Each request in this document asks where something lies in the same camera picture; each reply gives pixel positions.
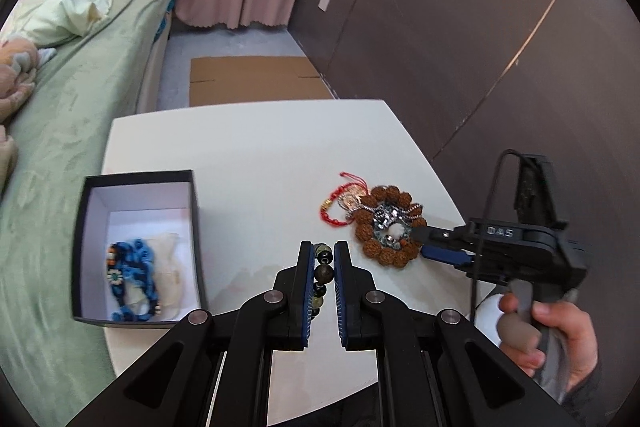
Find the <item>person's right hand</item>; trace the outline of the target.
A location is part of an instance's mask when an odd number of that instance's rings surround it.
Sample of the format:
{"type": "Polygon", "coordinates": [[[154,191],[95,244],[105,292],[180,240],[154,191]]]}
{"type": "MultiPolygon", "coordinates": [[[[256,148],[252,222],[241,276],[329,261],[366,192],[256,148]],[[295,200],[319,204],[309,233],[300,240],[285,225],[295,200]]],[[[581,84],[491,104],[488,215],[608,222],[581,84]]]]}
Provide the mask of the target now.
{"type": "MultiPolygon", "coordinates": [[[[529,377],[541,369],[546,361],[538,348],[541,332],[518,315],[518,298],[512,293],[503,295],[499,308],[503,316],[498,321],[500,349],[529,377]]],[[[533,318],[541,325],[557,329],[566,339],[568,381],[565,391],[573,390],[584,381],[598,363],[598,343],[590,315],[574,303],[532,304],[533,318]]]]}

